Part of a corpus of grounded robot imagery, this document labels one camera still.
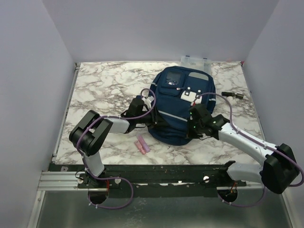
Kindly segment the pink highlighter pen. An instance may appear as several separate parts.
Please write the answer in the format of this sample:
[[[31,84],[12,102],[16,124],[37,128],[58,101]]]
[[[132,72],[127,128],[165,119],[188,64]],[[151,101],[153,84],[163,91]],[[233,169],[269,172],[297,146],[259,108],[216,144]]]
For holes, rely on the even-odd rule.
[[[145,151],[145,153],[150,151],[150,147],[148,146],[148,144],[146,143],[146,141],[144,140],[144,138],[142,137],[141,134],[137,135],[137,140],[139,141],[139,143],[141,144],[143,150]]]

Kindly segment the navy blue student backpack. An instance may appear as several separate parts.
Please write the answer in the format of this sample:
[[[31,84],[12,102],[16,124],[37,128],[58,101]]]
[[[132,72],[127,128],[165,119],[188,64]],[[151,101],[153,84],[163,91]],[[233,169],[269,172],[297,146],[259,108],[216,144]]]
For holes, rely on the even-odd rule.
[[[192,140],[187,137],[187,122],[190,104],[197,95],[202,95],[201,104],[210,113],[216,105],[213,77],[192,68],[167,67],[155,77],[150,89],[156,96],[155,107],[169,126],[148,129],[148,132],[156,140],[169,145],[182,146]]]

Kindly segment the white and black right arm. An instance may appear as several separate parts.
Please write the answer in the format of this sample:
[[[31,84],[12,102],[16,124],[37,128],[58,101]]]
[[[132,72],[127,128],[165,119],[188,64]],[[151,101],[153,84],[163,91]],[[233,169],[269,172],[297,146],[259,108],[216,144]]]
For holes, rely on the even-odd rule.
[[[224,186],[235,181],[249,181],[263,184],[276,194],[281,194],[300,174],[292,149],[281,144],[260,140],[233,125],[231,119],[219,114],[211,116],[204,104],[196,104],[189,109],[188,136],[206,135],[231,144],[249,155],[256,164],[232,162],[219,173],[218,180]]]

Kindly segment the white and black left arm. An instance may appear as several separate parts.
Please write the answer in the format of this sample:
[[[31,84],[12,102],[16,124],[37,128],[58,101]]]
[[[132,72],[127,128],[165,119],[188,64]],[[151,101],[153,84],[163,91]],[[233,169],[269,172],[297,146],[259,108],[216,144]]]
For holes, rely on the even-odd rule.
[[[144,124],[149,129],[169,126],[155,107],[154,101],[137,96],[121,116],[101,116],[90,110],[71,131],[69,141],[81,154],[85,172],[94,187],[102,187],[105,183],[105,167],[99,150],[107,135],[130,133],[138,124]]]

